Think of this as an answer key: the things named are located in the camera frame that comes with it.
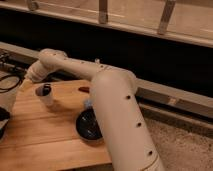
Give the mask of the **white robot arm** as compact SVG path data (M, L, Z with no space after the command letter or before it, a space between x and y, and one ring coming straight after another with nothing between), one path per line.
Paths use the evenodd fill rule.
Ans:
M43 49L26 78L40 82L59 69L90 82L90 99L114 171L166 171L137 104L133 72Z

